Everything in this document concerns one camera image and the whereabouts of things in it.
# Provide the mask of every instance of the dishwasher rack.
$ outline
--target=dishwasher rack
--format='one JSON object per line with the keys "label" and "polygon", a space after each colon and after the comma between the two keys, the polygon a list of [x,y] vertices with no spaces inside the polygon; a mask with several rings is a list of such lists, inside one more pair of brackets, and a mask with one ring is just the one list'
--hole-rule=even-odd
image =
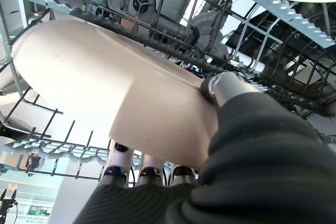
{"label": "dishwasher rack", "polygon": [[[268,27],[267,31],[262,30],[258,26],[255,26],[251,24],[250,18],[251,16],[248,15],[247,17],[241,17],[238,14],[232,12],[228,8],[228,2],[222,3],[222,0],[219,3],[214,2],[213,0],[204,0],[206,3],[210,4],[213,8],[217,8],[219,11],[219,15],[217,15],[216,19],[214,20],[214,26],[213,34],[211,36],[211,39],[209,41],[209,46],[202,50],[198,48],[195,45],[191,45],[190,43],[187,43],[180,38],[176,38],[174,36],[168,35],[160,30],[157,30],[155,28],[155,23],[150,24],[144,20],[139,19],[136,16],[132,16],[125,11],[122,10],[122,8],[119,9],[109,9],[104,6],[101,6],[92,0],[81,0],[83,3],[83,7],[71,7],[67,4],[61,4],[57,0],[29,0],[36,4],[43,5],[46,7],[45,11],[41,14],[41,16],[33,21],[30,25],[28,25],[21,33],[19,33],[18,36],[16,36],[14,39],[10,39],[8,35],[8,31],[6,28],[6,22],[3,15],[3,10],[0,4],[0,31],[3,36],[4,40],[4,46],[6,50],[6,58],[0,61],[0,65],[3,65],[0,68],[0,74],[1,72],[7,68],[10,67],[10,70],[13,75],[13,79],[15,82],[15,86],[17,89],[17,92],[20,95],[20,99],[18,102],[14,105],[10,113],[6,116],[5,119],[2,120],[2,125],[7,129],[12,129],[17,132],[22,132],[27,134],[27,137],[24,140],[15,141],[13,143],[9,143],[5,146],[6,150],[12,154],[19,154],[20,159],[18,160],[16,168],[20,171],[25,171],[28,174],[48,174],[51,176],[63,176],[63,177],[71,177],[71,178],[83,178],[83,179],[95,179],[99,180],[102,174],[102,171],[104,169],[104,164],[106,162],[106,158],[108,155],[109,147],[111,140],[106,143],[106,148],[96,148],[94,146],[90,146],[90,139],[92,137],[93,132],[88,136],[88,141],[86,145],[78,145],[78,144],[71,144],[67,142],[67,138],[69,134],[71,133],[71,129],[73,127],[73,124],[75,123],[73,121],[72,125],[69,126],[69,132],[64,141],[57,141],[52,140],[52,136],[47,134],[48,127],[53,122],[53,119],[55,116],[61,116],[63,113],[60,112],[58,109],[52,109],[45,107],[43,105],[38,104],[39,95],[34,99],[34,101],[28,101],[25,97],[30,90],[30,87],[26,87],[26,89],[23,89],[22,87],[22,80],[19,79],[19,76],[16,73],[14,63],[11,58],[11,47],[12,44],[17,40],[17,38],[24,33],[26,30],[30,29],[34,25],[41,22],[42,18],[45,17],[48,13],[50,13],[50,17],[54,18],[53,9],[61,11],[66,14],[70,14],[72,16],[78,17],[80,19],[83,19],[87,22],[96,24],[98,26],[104,27],[106,29],[109,29],[115,33],[124,35],[130,39],[133,39],[135,41],[138,41],[145,46],[154,48],[157,51],[160,51],[169,57],[174,57],[176,59],[181,60],[182,62],[185,62],[185,66],[197,66],[200,69],[204,69],[209,75],[220,73],[226,70],[232,70],[232,66],[229,64],[230,61],[235,59],[235,55],[238,53],[244,39],[246,38],[247,30],[251,29],[255,33],[259,33],[261,35],[264,35],[264,39],[262,41],[262,44],[260,45],[259,54],[255,56],[254,58],[254,65],[252,66],[253,61],[251,61],[250,65],[244,65],[243,62],[238,62],[239,64],[234,67],[234,70],[240,71],[242,73],[253,73],[256,74],[255,71],[255,65],[258,62],[261,62],[264,56],[264,50],[266,41],[268,39],[271,39],[275,44],[281,45],[282,50],[279,53],[279,57],[277,60],[276,67],[274,68],[273,72],[268,77],[261,77],[261,81],[265,81],[263,83],[267,83],[268,90],[267,92],[275,97],[276,99],[280,101],[285,101],[288,103],[296,104],[304,109],[309,110],[310,112],[318,113],[324,116],[329,115],[327,111],[325,110],[325,106],[335,100],[335,97],[332,97],[328,100],[320,101],[320,97],[323,91],[324,86],[328,85],[328,78],[330,76],[334,76],[336,78],[336,73],[333,71],[333,67],[336,66],[336,63],[325,66],[320,62],[320,59],[327,58],[328,51],[325,50],[325,47],[330,47],[335,44],[334,40],[332,40],[330,37],[326,36],[325,33],[321,32],[318,28],[310,24],[310,27],[312,30],[307,30],[305,24],[307,24],[307,21],[302,18],[299,14],[296,14],[295,11],[293,12],[293,9],[289,8],[288,2],[282,2],[281,0],[270,0],[271,2],[268,2],[266,0],[254,0],[256,4],[252,7],[256,8],[256,6],[262,5],[265,8],[272,11],[272,13],[277,16],[285,19],[285,21],[289,24],[292,22],[291,17],[295,17],[296,20],[302,20],[302,24],[296,23],[296,28],[292,30],[291,34],[286,38],[285,41],[282,41],[270,34],[271,29],[274,27],[272,25],[275,25],[276,22],[274,22],[271,26]],[[161,8],[163,5],[164,0],[160,0],[160,4],[158,7],[157,17],[160,16]],[[193,16],[193,13],[195,11],[195,5],[197,0],[194,2],[192,13],[190,14],[190,18],[188,19],[187,26],[190,26],[191,17]],[[111,22],[110,20],[106,20],[102,17],[96,16],[91,14],[89,11],[87,11],[87,5],[93,5],[97,8],[101,8],[107,13],[117,15],[119,17],[118,22]],[[215,38],[219,32],[221,20],[224,17],[224,15],[232,15],[233,17],[237,18],[239,21],[241,21],[244,24],[243,32],[240,35],[239,42],[237,47],[232,50],[230,55],[227,58],[218,58],[216,55],[212,55],[210,53]],[[130,22],[132,22],[133,29],[127,30],[121,26],[121,20],[126,19]],[[145,29],[148,29],[150,31],[150,35],[148,38],[144,38],[143,36],[140,36],[138,33],[138,28],[143,27]],[[293,39],[300,39],[300,37],[308,37],[312,39],[311,43],[306,48],[303,48],[299,58],[297,61],[294,62],[294,72],[292,74],[292,77],[290,78],[288,83],[274,83],[272,81],[272,77],[275,75],[276,71],[280,69],[280,61],[285,58],[284,50],[287,47],[288,43]],[[163,41],[168,40],[170,41],[169,44],[165,44]],[[185,52],[182,52],[178,50],[180,47],[183,47],[185,49]],[[319,50],[322,51],[320,56],[317,60],[309,59],[307,55],[304,54],[304,51],[307,50],[309,47],[315,47],[319,48]],[[224,63],[221,65],[214,65],[208,63],[206,61],[206,57],[210,57],[213,59],[223,60]],[[305,61],[310,60],[312,62],[312,70],[309,74],[309,78],[306,83],[304,83],[303,89],[300,91],[294,91],[290,89],[291,83],[294,81],[296,72],[298,70],[298,67]],[[310,81],[312,79],[312,75],[315,71],[317,71],[317,68],[322,69],[324,72],[321,74],[323,85],[320,90],[318,90],[318,93],[315,97],[309,97],[304,94],[304,92],[308,89]],[[25,129],[20,129],[19,127],[15,127],[13,125],[10,125],[8,123],[8,120],[10,119],[10,116],[13,114],[15,109],[18,107],[20,103],[26,103],[28,106],[33,106],[36,110],[45,110],[50,112],[50,120],[47,123],[47,126],[44,128],[42,132],[36,132],[36,128],[33,128],[31,131],[27,131]],[[28,158],[28,165],[25,169],[21,168],[21,162],[24,155],[29,154],[36,154],[37,156],[41,158],[49,158],[49,159],[55,159],[55,165],[54,169],[50,172],[41,172],[38,170],[32,169],[32,162],[34,155],[29,155]],[[68,157],[71,161],[76,162],[79,164],[78,171],[76,174],[61,174],[57,173],[57,164],[58,160],[62,157]],[[97,162],[102,166],[100,175],[98,177],[86,177],[81,176],[81,167],[82,164],[88,163],[88,162]],[[134,155],[133,157],[133,167],[134,169],[137,168],[137,166],[140,163],[140,156]],[[171,169],[171,164],[168,162],[165,162],[165,168]]]}
{"label": "dishwasher rack", "polygon": [[[167,33],[164,33],[163,31],[158,30],[156,27],[157,22],[149,23],[146,20],[142,20],[137,16],[126,13],[123,10],[123,6],[126,0],[122,0],[120,8],[106,8],[92,0],[80,0],[82,1],[82,7],[71,7],[66,3],[61,4],[57,0],[29,1],[32,1],[39,5],[44,5],[47,8],[49,7],[51,9],[56,9],[66,14],[70,14],[87,22],[96,24],[115,33],[126,36],[132,40],[144,44],[145,46],[151,47],[161,53],[164,53],[165,55],[168,55],[169,58],[174,57],[178,60],[183,61],[184,63],[187,63],[187,66],[189,68],[191,66],[196,66],[199,69],[202,69],[202,71],[208,73],[208,76],[209,74],[212,75],[226,70],[232,70],[233,68],[237,71],[247,74],[260,74],[259,81],[262,82],[263,85],[268,85],[268,93],[271,96],[282,102],[291,103],[300,106],[303,109],[306,109],[306,111],[302,112],[302,114],[314,112],[322,116],[329,116],[330,114],[326,109],[326,106],[336,99],[336,95],[327,98],[322,97],[325,87],[330,86],[328,80],[336,78],[336,72],[334,70],[336,64],[326,65],[322,63],[323,59],[332,59],[332,57],[328,55],[328,48],[333,47],[335,45],[335,41],[325,32],[322,32],[320,28],[317,28],[307,19],[304,19],[301,14],[297,14],[295,10],[291,8],[292,5],[290,5],[288,1],[254,0],[256,4],[250,10],[250,14],[257,6],[263,6],[264,8],[269,10],[270,13],[278,17],[278,19],[270,24],[268,29],[265,31],[263,29],[260,29],[258,26],[250,23],[251,15],[248,15],[247,17],[241,17],[238,14],[232,12],[228,8],[229,0],[224,1],[224,3],[223,0],[220,0],[218,3],[214,2],[213,0],[204,0],[207,4],[211,5],[212,8],[218,10],[218,15],[216,15],[213,20],[212,33],[209,39],[209,43],[205,49],[200,49],[196,45],[191,45],[190,43],[183,40],[183,38],[171,36]],[[163,3],[164,0],[160,0],[155,20],[157,20],[161,14]],[[191,20],[195,12],[196,3],[197,0],[195,0],[193,4],[192,13],[190,14],[186,27],[190,27],[191,25]],[[102,16],[93,15],[87,10],[88,5],[95,6],[96,8],[99,8],[102,11],[109,13],[110,15],[114,15],[115,17],[117,17],[117,21],[115,22],[105,19]],[[139,2],[139,5],[145,6],[146,3]],[[214,41],[218,35],[221,20],[225,15],[232,15],[232,17],[241,21],[244,24],[244,29],[240,34],[237,47],[230,53],[230,55],[227,55],[225,57],[218,57],[211,53],[211,49],[214,46]],[[125,29],[123,26],[121,26],[122,20],[132,22],[133,28]],[[274,26],[280,20],[283,20],[287,24],[293,26],[292,31],[289,33],[289,36],[285,38],[285,41],[282,41],[270,34]],[[139,27],[147,29],[149,31],[149,36],[144,37],[143,35],[141,35],[138,32]],[[237,59],[237,53],[241,45],[244,43],[244,39],[248,39],[248,36],[246,36],[248,29],[251,29],[252,33],[259,33],[263,35],[264,38],[261,40],[259,53],[253,57],[253,60],[250,64],[245,64],[244,62],[241,62],[239,60],[239,57]],[[289,44],[293,40],[307,38],[310,39],[311,42],[309,43],[309,45],[307,45],[307,47],[304,47],[301,52],[299,52],[299,58],[289,58],[289,62],[294,63],[293,74],[291,75],[291,77],[285,80],[283,79],[283,77],[281,77],[282,79],[278,78],[277,73],[282,72],[280,62],[288,58],[288,56],[284,54],[284,51],[289,47]],[[263,74],[257,72],[256,66],[259,62],[262,62],[264,55],[270,50],[270,48],[266,47],[266,43],[268,40],[272,40],[274,42],[274,45],[281,45],[281,50],[277,52],[278,60],[274,69],[267,74]],[[320,56],[316,59],[313,59],[305,54],[307,51],[320,52]],[[219,65],[212,64],[211,62],[209,63],[208,60],[206,60],[205,56],[207,58],[219,60],[222,63]],[[235,62],[234,67],[230,65],[233,60],[238,60],[237,62]],[[310,74],[307,76],[305,82],[300,83],[300,86],[296,87],[295,76],[299,72],[298,68],[306,61],[310,62],[310,64],[312,65],[312,69],[310,71]],[[322,83],[318,87],[313,87],[310,85],[311,79],[315,73],[319,73],[322,80]]]}

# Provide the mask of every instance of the robotic arm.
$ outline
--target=robotic arm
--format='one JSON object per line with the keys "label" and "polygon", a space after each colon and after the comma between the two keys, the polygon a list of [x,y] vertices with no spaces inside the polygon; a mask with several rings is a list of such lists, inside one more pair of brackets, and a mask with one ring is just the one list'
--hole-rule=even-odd
{"label": "robotic arm", "polygon": [[105,173],[75,223],[336,223],[336,157],[314,129],[233,72],[207,87],[219,131],[199,186],[101,186]]}

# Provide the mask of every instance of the black fabric sleeve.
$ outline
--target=black fabric sleeve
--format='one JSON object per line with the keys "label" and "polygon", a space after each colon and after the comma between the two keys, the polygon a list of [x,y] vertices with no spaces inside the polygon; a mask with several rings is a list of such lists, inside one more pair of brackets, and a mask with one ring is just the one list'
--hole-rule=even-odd
{"label": "black fabric sleeve", "polygon": [[262,93],[229,100],[200,175],[166,223],[336,223],[336,157],[304,120]]}

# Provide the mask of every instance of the dishwasher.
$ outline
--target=dishwasher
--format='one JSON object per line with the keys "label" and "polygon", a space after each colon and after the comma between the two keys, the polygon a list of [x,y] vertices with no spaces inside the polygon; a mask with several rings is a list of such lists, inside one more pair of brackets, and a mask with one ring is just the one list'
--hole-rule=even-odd
{"label": "dishwasher", "polygon": [[[68,124],[62,125],[65,137],[55,138],[61,134],[50,132],[50,127],[62,121],[67,112],[43,100],[12,60],[12,45],[24,33],[58,19],[75,19],[110,30],[200,80],[234,71],[291,113],[306,119],[319,132],[320,140],[336,151],[335,10],[335,3],[288,0],[1,0],[5,53],[0,59],[4,137],[0,172],[11,169],[28,176],[98,181],[102,177],[113,139],[100,138],[97,147],[92,140],[96,131],[88,130],[80,135],[85,140],[74,143],[69,139],[77,119],[69,118],[64,120]],[[58,41],[50,43],[62,47]],[[26,122],[27,115],[20,118],[22,113],[17,110],[21,106],[39,118],[38,125]],[[134,171],[140,170],[144,156],[139,151],[131,155],[130,186],[135,183]],[[58,162],[62,158],[78,164],[78,169],[71,174],[60,171]],[[50,170],[41,169],[46,159],[53,160]],[[91,162],[101,168],[96,176],[83,175],[84,164]],[[158,167],[162,183],[167,185],[166,173],[172,172],[174,164],[162,161]]]}

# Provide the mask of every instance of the wire rack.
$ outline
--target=wire rack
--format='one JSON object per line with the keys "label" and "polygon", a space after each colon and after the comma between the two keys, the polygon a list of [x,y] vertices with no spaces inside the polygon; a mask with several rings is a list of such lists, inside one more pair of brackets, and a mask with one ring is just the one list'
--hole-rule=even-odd
{"label": "wire rack", "polygon": [[[17,38],[23,34],[26,30],[40,23],[41,20],[49,13],[50,18],[54,18],[53,10],[57,10],[66,14],[70,14],[77,18],[83,19],[86,22],[96,24],[98,26],[109,29],[115,33],[126,36],[130,39],[138,41],[145,46],[151,47],[164,55],[167,55],[167,58],[175,58],[182,61],[181,66],[190,70],[192,67],[197,68],[197,75],[203,75],[204,77],[209,77],[213,74],[220,73],[226,70],[235,70],[242,72],[244,74],[251,74],[257,79],[257,82],[252,80],[251,82],[255,85],[267,88],[271,96],[275,97],[277,100],[282,102],[287,102],[289,104],[295,104],[300,106],[303,109],[306,109],[306,112],[314,112],[324,116],[329,115],[325,109],[326,105],[335,100],[335,96],[323,98],[323,90],[329,85],[328,80],[336,78],[336,73],[334,72],[334,67],[336,67],[336,61],[329,65],[323,63],[323,59],[330,60],[328,56],[328,50],[335,44],[335,41],[326,35],[319,28],[316,28],[314,24],[309,23],[305,20],[302,15],[297,14],[292,7],[296,3],[288,3],[282,0],[254,0],[255,5],[251,8],[248,14],[245,17],[242,17],[233,11],[230,10],[230,0],[204,0],[206,4],[210,5],[210,9],[215,9],[218,12],[218,15],[214,17],[213,25],[211,27],[212,32],[209,38],[209,41],[205,48],[200,48],[195,44],[191,44],[185,40],[185,33],[181,36],[170,35],[162,30],[157,28],[158,19],[162,16],[161,10],[164,4],[164,0],[160,0],[154,22],[148,22],[146,20],[140,19],[137,15],[131,15],[124,11],[124,6],[126,0],[121,0],[121,4],[115,8],[106,8],[92,0],[80,0],[82,2],[81,7],[72,7],[66,3],[61,3],[59,0],[28,0],[34,4],[40,6],[45,6],[45,11],[43,11],[40,17],[33,22],[31,22],[25,29],[23,29],[14,39],[10,39],[8,30],[6,27],[6,21],[4,19],[3,10],[0,5],[0,28],[1,34],[3,36],[4,46],[6,50],[6,57],[0,61],[0,65],[3,65],[0,68],[0,73],[6,68],[10,68],[15,82],[15,87],[20,96],[18,102],[14,105],[12,110],[5,116],[2,120],[2,125],[6,129],[11,129],[17,132],[22,132],[25,135],[23,140],[15,141],[6,145],[6,150],[10,153],[16,153],[20,155],[18,163],[16,165],[17,170],[25,171],[29,174],[49,174],[51,176],[64,176],[71,178],[84,178],[84,179],[96,179],[99,180],[101,173],[103,171],[103,166],[106,162],[107,155],[109,152],[109,147],[111,140],[106,143],[106,148],[97,148],[90,145],[90,139],[93,132],[88,136],[86,145],[78,145],[68,143],[68,137],[71,133],[73,124],[69,126],[69,132],[67,137],[63,141],[52,140],[52,136],[48,134],[48,128],[52,124],[56,115],[63,115],[58,109],[51,109],[46,106],[43,106],[38,103],[39,95],[35,97],[33,101],[26,99],[26,95],[30,90],[30,87],[27,86],[23,88],[24,80],[21,80],[15,70],[14,63],[11,58],[11,48],[13,43]],[[187,30],[191,26],[191,21],[194,16],[196,9],[197,0],[194,1],[192,6],[191,14],[187,20],[185,29]],[[140,8],[145,6],[146,3],[141,1],[138,2]],[[94,15],[88,11],[88,6],[95,6],[96,8],[106,12],[110,17],[114,19],[106,19],[102,15]],[[270,11],[277,18],[271,22],[266,29],[262,29],[259,25],[252,24],[250,22],[253,12],[259,7],[263,6]],[[211,53],[212,48],[214,47],[215,39],[219,33],[221,21],[225,15],[231,15],[240,22],[242,22],[243,27],[242,31],[239,34],[239,40],[236,47],[231,51],[231,53],[218,56]],[[133,24],[131,29],[126,29],[122,26],[122,21],[127,20]],[[284,39],[279,39],[271,34],[272,29],[277,25],[277,23],[282,20],[283,22],[289,24],[293,28],[289,35]],[[139,33],[139,29],[146,29],[148,31],[148,36],[143,36]],[[246,38],[251,36],[251,33],[256,33],[259,36],[262,36],[261,44],[259,50],[254,55],[253,60],[250,61],[250,64],[246,64],[243,61],[239,61],[239,50],[242,49],[242,45]],[[308,43],[302,48],[299,52],[299,56],[296,60],[287,59],[285,51],[288,49],[289,45],[293,40],[307,40]],[[274,50],[268,47],[268,44],[277,45],[277,50]],[[273,50],[277,53],[276,64],[268,69],[267,73],[258,72],[257,65],[259,62],[262,62],[265,58],[265,54],[269,50]],[[307,50],[316,50],[319,51],[319,56],[316,58],[311,58],[305,52]],[[291,76],[286,75],[283,77],[282,70],[282,61],[284,59],[293,62],[292,70],[293,73]],[[308,74],[308,78],[305,82],[298,82],[295,77],[297,75],[298,69],[301,65],[304,65],[305,61],[308,60],[312,68]],[[316,88],[312,87],[311,80],[313,75],[318,72],[321,75],[321,84]],[[46,124],[46,127],[42,132],[37,132],[34,127],[31,131],[26,129],[13,126],[8,123],[8,120],[11,118],[13,112],[19,106],[19,104],[25,103],[28,106],[34,107],[36,110],[44,110],[50,113],[50,119]],[[54,169],[49,172],[42,172],[32,169],[32,163],[34,155],[42,158],[55,159]],[[21,168],[21,162],[24,155],[29,155],[28,164],[23,169]],[[71,161],[79,164],[78,171],[76,174],[64,174],[57,173],[57,164],[58,160],[62,157],[67,157]],[[140,162],[140,156],[134,155],[133,157],[133,167],[138,165]],[[102,166],[100,175],[98,177],[87,177],[81,176],[82,164],[88,162],[97,162]],[[171,164],[165,162],[165,168],[170,169]]]}

